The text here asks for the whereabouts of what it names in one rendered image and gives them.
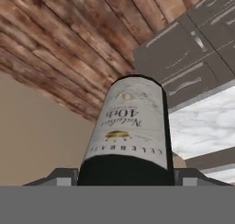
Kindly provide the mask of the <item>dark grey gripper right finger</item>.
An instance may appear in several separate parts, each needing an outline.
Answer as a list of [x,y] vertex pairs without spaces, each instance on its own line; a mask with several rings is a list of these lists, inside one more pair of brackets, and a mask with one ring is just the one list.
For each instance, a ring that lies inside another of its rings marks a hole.
[[232,186],[232,184],[209,178],[195,168],[176,168],[174,179],[175,184],[179,186]]

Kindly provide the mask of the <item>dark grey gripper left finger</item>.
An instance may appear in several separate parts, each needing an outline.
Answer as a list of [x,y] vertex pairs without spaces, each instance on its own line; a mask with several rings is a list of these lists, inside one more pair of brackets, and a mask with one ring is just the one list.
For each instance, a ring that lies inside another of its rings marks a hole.
[[30,182],[26,186],[77,186],[77,168],[56,168],[48,176]]

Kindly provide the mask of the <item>dark wine bottle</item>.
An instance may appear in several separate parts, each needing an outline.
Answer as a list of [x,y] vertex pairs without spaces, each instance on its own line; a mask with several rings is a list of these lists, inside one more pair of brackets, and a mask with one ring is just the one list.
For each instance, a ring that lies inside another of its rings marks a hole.
[[174,184],[167,99],[159,83],[130,74],[111,84],[77,184]]

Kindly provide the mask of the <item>grey base cabinet run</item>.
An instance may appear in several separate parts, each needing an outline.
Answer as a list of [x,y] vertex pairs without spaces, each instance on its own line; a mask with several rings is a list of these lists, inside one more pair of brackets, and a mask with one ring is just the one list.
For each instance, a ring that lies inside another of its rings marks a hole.
[[[235,10],[213,26],[210,22],[235,0],[183,0],[188,8],[153,38],[134,51],[134,66],[138,73],[149,76],[159,84],[203,62],[204,65],[185,76],[162,86],[167,95],[170,112],[194,104],[235,85]],[[156,40],[149,48],[145,45],[173,23],[179,25]],[[207,51],[203,52],[190,32],[195,31]],[[169,95],[178,85],[201,77],[202,81]]]

